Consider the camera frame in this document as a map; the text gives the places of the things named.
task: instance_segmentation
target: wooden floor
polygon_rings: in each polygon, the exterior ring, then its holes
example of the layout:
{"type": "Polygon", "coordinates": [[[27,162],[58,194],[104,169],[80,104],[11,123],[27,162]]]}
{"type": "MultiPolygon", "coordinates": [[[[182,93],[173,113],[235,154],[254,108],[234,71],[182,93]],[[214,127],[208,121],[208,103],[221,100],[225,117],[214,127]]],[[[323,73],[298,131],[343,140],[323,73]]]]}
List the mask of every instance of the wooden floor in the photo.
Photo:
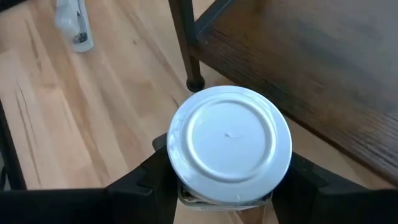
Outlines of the wooden floor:
{"type": "MultiPolygon", "coordinates": [[[[198,17],[212,0],[194,2],[198,17]]],[[[28,188],[100,187],[153,152],[191,94],[167,0],[86,0],[95,48],[71,51],[55,1],[0,14],[0,97],[28,188]]],[[[201,64],[207,86],[232,84],[201,64]]],[[[391,187],[297,124],[294,151],[369,188],[391,187]]],[[[272,207],[267,223],[277,223],[272,207]]],[[[194,212],[176,223],[261,223],[262,210],[194,212]]]]}

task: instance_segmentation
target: black metal leg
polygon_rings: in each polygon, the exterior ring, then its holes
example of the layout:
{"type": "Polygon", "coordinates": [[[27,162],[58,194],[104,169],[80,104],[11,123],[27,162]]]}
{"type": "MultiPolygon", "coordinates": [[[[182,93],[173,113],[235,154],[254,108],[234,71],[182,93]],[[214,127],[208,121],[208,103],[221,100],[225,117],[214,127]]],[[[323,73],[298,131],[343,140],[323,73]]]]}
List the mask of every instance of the black metal leg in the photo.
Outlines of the black metal leg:
{"type": "Polygon", "coordinates": [[[187,87],[192,92],[200,91],[205,87],[205,80],[200,74],[199,61],[189,53],[189,46],[197,40],[192,0],[169,0],[169,4],[187,72],[187,87]]]}
{"type": "Polygon", "coordinates": [[[0,153],[6,167],[8,181],[12,190],[25,190],[26,183],[19,165],[17,152],[8,128],[6,115],[0,100],[0,153]]]}

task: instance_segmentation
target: wooden shelf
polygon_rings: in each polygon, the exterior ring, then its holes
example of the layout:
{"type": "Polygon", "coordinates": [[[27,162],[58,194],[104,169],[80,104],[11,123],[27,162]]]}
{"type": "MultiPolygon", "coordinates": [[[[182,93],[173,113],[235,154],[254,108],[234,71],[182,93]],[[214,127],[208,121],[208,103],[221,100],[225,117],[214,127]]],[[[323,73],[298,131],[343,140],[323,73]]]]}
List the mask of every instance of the wooden shelf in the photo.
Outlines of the wooden shelf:
{"type": "Polygon", "coordinates": [[[190,54],[398,184],[396,8],[394,0],[236,0],[190,54]]]}

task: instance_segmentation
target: white lid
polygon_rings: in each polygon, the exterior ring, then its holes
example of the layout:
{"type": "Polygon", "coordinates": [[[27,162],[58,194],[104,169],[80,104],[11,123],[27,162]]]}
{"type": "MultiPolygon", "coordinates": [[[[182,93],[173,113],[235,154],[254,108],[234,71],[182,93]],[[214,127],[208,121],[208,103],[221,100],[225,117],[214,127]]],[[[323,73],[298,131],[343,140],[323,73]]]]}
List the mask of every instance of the white lid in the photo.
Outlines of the white lid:
{"type": "Polygon", "coordinates": [[[269,100],[246,88],[217,86],[192,95],[178,109],[167,150],[191,191],[216,204],[244,204],[283,179],[292,140],[269,100]]]}

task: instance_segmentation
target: black plastic bracket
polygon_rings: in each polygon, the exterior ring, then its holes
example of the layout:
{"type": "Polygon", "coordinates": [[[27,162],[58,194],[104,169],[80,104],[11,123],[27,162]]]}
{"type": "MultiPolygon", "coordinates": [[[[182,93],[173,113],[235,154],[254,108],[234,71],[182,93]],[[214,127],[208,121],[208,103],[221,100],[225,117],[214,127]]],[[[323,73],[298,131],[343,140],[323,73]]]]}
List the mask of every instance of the black plastic bracket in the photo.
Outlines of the black plastic bracket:
{"type": "Polygon", "coordinates": [[[172,224],[177,178],[166,147],[104,189],[0,192],[0,223],[172,224]]]}
{"type": "Polygon", "coordinates": [[[274,190],[280,224],[398,223],[398,190],[368,190],[293,153],[274,190]]]}

